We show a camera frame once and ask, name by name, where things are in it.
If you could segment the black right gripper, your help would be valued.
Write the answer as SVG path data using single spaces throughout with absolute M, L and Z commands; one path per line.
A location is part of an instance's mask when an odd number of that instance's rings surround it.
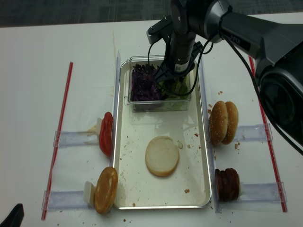
M 192 69 L 192 64 L 197 55 L 202 50 L 200 42 L 195 43 L 196 34 L 187 32 L 180 35 L 176 31 L 172 32 L 168 47 L 168 58 L 161 63 L 153 75 L 157 83 L 173 80 L 174 74 L 185 74 Z M 189 82 L 189 74 L 176 79 L 180 83 Z

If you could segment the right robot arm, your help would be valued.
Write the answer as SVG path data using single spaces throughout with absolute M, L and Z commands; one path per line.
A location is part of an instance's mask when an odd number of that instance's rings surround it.
M 189 68 L 197 35 L 225 40 L 256 62 L 251 79 L 275 129 L 290 143 L 303 142 L 303 26 L 280 24 L 233 12 L 223 0 L 173 0 L 169 66 Z

